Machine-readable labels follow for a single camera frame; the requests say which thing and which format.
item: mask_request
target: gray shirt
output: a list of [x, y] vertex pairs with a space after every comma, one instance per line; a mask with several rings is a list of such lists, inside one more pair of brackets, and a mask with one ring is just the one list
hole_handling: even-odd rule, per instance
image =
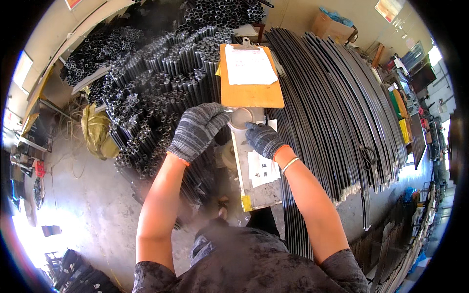
[[350, 249], [320, 266], [288, 252], [275, 235], [245, 227], [214, 227], [198, 236], [192, 267], [179, 277], [155, 262], [135, 265], [133, 293], [368, 292]]

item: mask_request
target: wooden clipboard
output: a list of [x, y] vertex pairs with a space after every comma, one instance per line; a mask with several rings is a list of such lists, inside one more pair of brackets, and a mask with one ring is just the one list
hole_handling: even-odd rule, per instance
[[[228, 82], [227, 58], [225, 55], [226, 44], [220, 46], [220, 80], [221, 80], [221, 104], [225, 107], [264, 107], [283, 108], [282, 91], [280, 82], [265, 84], [230, 85]], [[270, 49], [262, 47], [269, 57], [273, 71], [278, 76], [273, 64]]]

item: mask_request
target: gray knit glove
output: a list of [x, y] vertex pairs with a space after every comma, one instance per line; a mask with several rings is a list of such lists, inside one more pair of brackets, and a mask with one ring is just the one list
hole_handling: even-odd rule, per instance
[[246, 122], [246, 139], [256, 152], [268, 159], [273, 159], [275, 152], [285, 143], [272, 127], [264, 123]]
[[229, 119], [230, 114], [223, 112], [223, 106], [217, 103], [187, 109], [167, 151], [188, 163], [192, 162], [204, 152]]

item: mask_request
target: orange glove cuff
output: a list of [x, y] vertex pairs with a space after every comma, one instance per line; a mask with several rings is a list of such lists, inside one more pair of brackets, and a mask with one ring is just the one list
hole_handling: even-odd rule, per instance
[[170, 152], [170, 151], [166, 151], [166, 155], [168, 155], [168, 156], [174, 156], [174, 157], [178, 158], [178, 159], [181, 160], [181, 161], [184, 163], [184, 165], [186, 165], [187, 167], [189, 167], [189, 165], [190, 165], [189, 162], [187, 162], [187, 161], [184, 160], [184, 159], [181, 159], [180, 157], [178, 157], [177, 155], [173, 154], [173, 153]]
[[275, 154], [273, 155], [272, 160], [273, 160], [274, 162], [276, 162], [276, 161], [275, 161], [275, 156], [276, 156], [282, 149], [284, 149], [284, 148], [286, 148], [286, 147], [290, 147], [290, 146], [289, 146], [288, 144], [284, 144], [284, 145], [282, 145], [281, 147], [279, 147], [279, 149], [278, 149], [278, 150], [275, 152]]

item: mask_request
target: shelf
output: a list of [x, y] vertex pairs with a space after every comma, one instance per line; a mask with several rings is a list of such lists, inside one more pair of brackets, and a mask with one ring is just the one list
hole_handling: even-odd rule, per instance
[[98, 78], [105, 76], [109, 72], [109, 69], [111, 69], [111, 67], [101, 67], [96, 70], [95, 73], [93, 73], [92, 75], [82, 79], [82, 81], [80, 81], [75, 87], [73, 87], [72, 95], [78, 93], [81, 89], [83, 89], [85, 86], [89, 85], [93, 81], [97, 80]]

